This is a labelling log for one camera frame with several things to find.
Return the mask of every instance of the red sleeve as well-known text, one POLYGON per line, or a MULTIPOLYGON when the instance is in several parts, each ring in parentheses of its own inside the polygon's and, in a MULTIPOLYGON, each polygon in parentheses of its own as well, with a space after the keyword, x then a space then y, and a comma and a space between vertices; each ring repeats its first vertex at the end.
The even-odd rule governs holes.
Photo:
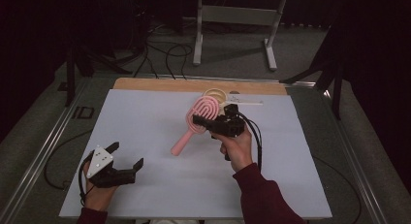
POLYGON ((253 163, 235 175, 241 189, 242 215, 246 224, 304 224, 284 201, 278 184, 266 180, 253 163))
POLYGON ((106 211, 82 208, 78 224, 104 224, 106 223, 107 215, 106 211))

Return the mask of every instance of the metal frame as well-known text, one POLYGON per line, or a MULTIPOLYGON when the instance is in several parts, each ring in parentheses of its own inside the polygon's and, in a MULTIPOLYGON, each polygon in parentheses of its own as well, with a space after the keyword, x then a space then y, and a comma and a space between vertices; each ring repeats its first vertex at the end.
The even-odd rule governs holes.
POLYGON ((70 121, 71 116, 75 112, 80 94, 83 90, 85 90, 90 80, 91 78, 85 78, 82 79, 79 83, 77 89, 78 96, 76 96, 73 102, 71 102, 71 105, 65 108, 63 113, 60 114, 60 117, 58 118, 51 132, 48 134, 48 137, 42 148, 36 155, 36 158, 31 162, 21 181, 18 183, 18 187, 15 190, 15 193, 0 213, 0 223, 14 222, 19 210, 27 199, 40 173, 42 172, 46 161, 53 152, 58 140, 60 139, 68 122, 70 121))
MULTIPOLYGON (((143 75, 143 77, 154 78, 152 75, 143 75)), ((171 79, 171 76, 162 76, 162 79, 171 79)), ((218 79, 218 78, 204 78, 204 77, 189 77, 191 80, 235 80, 235 79, 218 79)), ((39 174, 41 173, 47 159, 54 150, 60 136, 65 130, 66 125, 68 124, 70 117, 75 111, 75 106, 79 101, 81 93, 85 90, 86 86, 89 84, 91 79, 83 79, 78 88, 78 96, 72 103, 72 105, 64 110, 60 115, 57 123, 54 128, 51 130, 48 135, 47 140, 45 141, 43 147, 37 154, 36 158, 33 160, 20 183, 18 188, 15 190, 14 195, 7 203, 6 207, 2 210, 0 214, 0 223, 13 223, 16 218, 20 208, 24 204, 27 196, 29 195, 32 187, 34 186, 39 174)), ((260 81, 260 82, 278 82, 277 80, 242 80, 242 81, 260 81)), ((284 84, 285 87, 300 87, 305 89, 313 89, 315 82, 305 82, 298 81, 292 84, 284 84)), ((327 109, 327 115, 332 121, 335 132, 340 138, 342 143, 342 149, 345 153, 345 156, 348 161, 348 165, 353 173, 357 185, 362 193, 363 200, 369 211, 369 214, 374 223, 387 223, 387 219, 380 207, 377 198, 373 192, 372 186, 367 180, 366 174, 364 173, 363 167, 356 155, 354 148, 351 146, 351 143, 348 139, 348 136, 345 132, 344 126, 338 121, 331 109, 331 96, 328 91, 325 91, 324 95, 321 96, 325 105, 330 107, 327 109)))
POLYGON ((277 69, 277 64, 275 62, 274 52, 272 50, 272 42, 274 41, 286 1, 287 0, 280 0, 277 10, 264 10, 209 6, 203 5, 203 0, 198 0, 197 36, 196 45, 194 47, 193 64, 195 66, 199 66, 201 64, 203 47, 203 21, 268 25, 271 26, 272 29, 269 34, 269 38, 264 39, 264 45, 267 59, 269 61, 269 69, 275 71, 277 69))

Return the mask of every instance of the white table surface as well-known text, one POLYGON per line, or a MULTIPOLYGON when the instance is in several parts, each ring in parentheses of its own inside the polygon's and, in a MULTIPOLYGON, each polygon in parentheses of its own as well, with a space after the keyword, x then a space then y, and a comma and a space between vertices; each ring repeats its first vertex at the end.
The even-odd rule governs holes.
MULTIPOLYGON (((200 96, 200 92, 109 92, 82 158, 97 145, 107 147, 114 142, 120 143, 112 154, 116 169, 130 169, 144 158, 144 166, 136 173, 136 183, 117 189, 109 216, 242 218, 240 190, 232 178, 230 162, 219 152, 220 142, 205 132, 194 135, 179 156, 170 153, 187 131, 185 115, 200 96)), ((239 111, 262 131, 263 176, 277 181, 285 201, 302 218, 331 217, 291 97, 242 96, 264 102, 262 106, 239 106, 239 111)), ((255 142, 253 158, 257 161, 255 142)), ((60 216, 77 217, 80 209, 79 186, 73 182, 60 216)))

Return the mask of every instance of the wire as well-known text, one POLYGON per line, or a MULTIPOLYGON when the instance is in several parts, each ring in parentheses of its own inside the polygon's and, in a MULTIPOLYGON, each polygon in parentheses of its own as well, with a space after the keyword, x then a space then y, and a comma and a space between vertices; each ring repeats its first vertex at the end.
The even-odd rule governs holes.
POLYGON ((254 138, 256 139, 256 142, 257 142, 257 165, 258 165, 259 170, 261 171, 262 166, 263 166, 263 145, 262 145, 263 141, 261 139, 260 128, 254 121, 248 119, 243 113, 236 112, 236 114, 242 117, 242 119, 247 123, 247 125, 250 127, 251 131, 254 134, 254 138), (256 126, 259 132, 258 135, 257 135, 257 131, 254 129, 253 124, 256 126))
POLYGON ((160 24, 152 30, 152 33, 157 34, 157 35, 170 35, 170 34, 175 33, 175 31, 171 27, 169 27, 167 24, 160 24), (164 28, 164 27, 168 27, 170 29, 170 31, 168 31, 168 32, 158 32, 157 31, 158 29, 164 28))
POLYGON ((85 206, 85 198, 91 192, 91 190, 93 190, 94 187, 95 186, 93 185, 83 196, 81 196, 80 203, 81 203, 82 206, 85 206))
POLYGON ((136 77, 137 73, 142 68, 142 65, 144 65, 144 62, 147 60, 147 56, 148 56, 148 48, 147 48, 147 45, 144 44, 144 59, 142 60, 142 63, 140 64, 140 66, 137 68, 136 72, 134 73, 133 78, 136 77))
POLYGON ((63 191, 67 188, 66 183, 70 183, 70 182, 71 182, 71 181, 69 181, 69 180, 64 180, 63 183, 62 183, 62 186, 59 186, 59 185, 56 185, 56 184, 52 183, 52 182, 48 179, 48 177, 47 177, 48 162, 50 161, 50 159, 51 159, 51 157, 54 155, 54 153, 57 152, 57 150, 58 150, 61 146, 69 143, 70 141, 72 141, 72 140, 74 140, 74 139, 77 139, 77 138, 82 137, 82 136, 84 136, 84 135, 86 135, 86 134, 89 134, 89 133, 91 133, 91 131, 92 131, 92 129, 91 129, 91 130, 87 130, 87 131, 85 131, 85 132, 83 132, 83 133, 81 133, 81 134, 78 134, 78 135, 73 136, 72 138, 64 141, 64 142, 61 143, 61 144, 59 144, 59 145, 52 151, 52 153, 51 153, 50 156, 48 157, 48 159, 47 159, 47 161, 46 161, 46 164, 45 164, 45 166, 44 166, 44 168, 43 168, 43 176, 44 176, 45 181, 46 181, 46 183, 47 183, 48 185, 50 185, 51 187, 53 187, 53 188, 55 188, 55 189, 59 189, 59 190, 63 190, 63 191))
POLYGON ((78 172, 78 179, 79 179, 79 196, 80 196, 80 202, 84 206, 85 204, 85 196, 86 194, 84 193, 84 188, 82 187, 82 169, 84 168, 85 163, 87 162, 86 159, 84 159, 79 166, 79 172, 78 172))
POLYGON ((188 55, 190 55, 192 53, 193 49, 188 45, 174 43, 174 42, 153 42, 153 41, 149 41, 149 42, 150 43, 160 43, 160 44, 173 44, 174 46, 170 47, 167 51, 164 51, 160 48, 157 48, 157 47, 155 47, 151 44, 147 44, 147 45, 151 48, 154 48, 155 50, 158 50, 158 51, 163 52, 163 53, 166 54, 166 68, 169 71, 169 73, 172 75, 173 79, 175 79, 175 76, 174 76, 174 74, 172 72, 172 69, 170 67, 170 64, 169 64, 169 58, 170 58, 170 56, 184 57, 184 61, 183 61, 182 65, 181 65, 181 68, 180 68, 180 73, 184 77, 184 79, 187 80, 187 78, 184 75, 184 66, 185 66, 185 63, 187 62, 188 55), (184 53, 182 53, 182 54, 171 53, 171 51, 175 48, 182 48, 184 50, 184 53))
POLYGON ((152 63, 151 59, 147 57, 147 61, 148 61, 148 64, 150 64, 151 72, 155 75, 155 78, 159 79, 157 73, 154 70, 153 63, 152 63))
POLYGON ((339 174, 339 175, 348 183, 348 185, 350 185, 350 187, 351 187, 351 189, 354 191, 354 194, 356 195, 357 201, 358 201, 358 203, 359 203, 359 210, 358 210, 356 219, 354 219, 354 221, 351 223, 351 224, 356 224, 356 223, 358 222, 358 220, 360 219, 360 216, 361 216, 361 214, 362 214, 362 212, 363 212, 363 206, 362 206, 362 203, 361 203, 361 198, 360 198, 360 195, 358 194, 356 188, 355 188, 354 185, 348 180, 348 178, 345 177, 345 176, 344 176, 339 170, 337 170, 335 167, 333 167, 332 165, 330 165, 330 164, 327 163, 326 161, 324 161, 324 160, 322 160, 322 159, 320 159, 320 158, 318 158, 318 157, 316 157, 316 156, 314 156, 314 155, 312 155, 312 158, 320 161, 321 163, 323 163, 323 164, 326 165, 327 167, 333 169, 337 174, 339 174))

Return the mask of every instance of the human hand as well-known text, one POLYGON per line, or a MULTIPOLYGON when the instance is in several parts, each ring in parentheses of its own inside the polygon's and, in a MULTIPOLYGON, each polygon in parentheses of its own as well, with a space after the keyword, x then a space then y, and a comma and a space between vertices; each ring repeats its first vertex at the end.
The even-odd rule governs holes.
MULTIPOLYGON (((85 163, 84 167, 82 168, 84 176, 87 174, 89 167, 90 161, 85 163)), ((94 186, 94 184, 91 183, 88 178, 86 178, 85 188, 86 197, 84 206, 86 208, 91 208, 97 211, 106 211, 111 202, 111 198, 118 186, 110 188, 99 188, 94 186)))
POLYGON ((253 163, 251 156, 251 133, 248 131, 247 125, 244 126, 244 132, 235 138, 229 138, 215 133, 211 133, 211 135, 222 142, 220 151, 230 156, 235 172, 253 163))

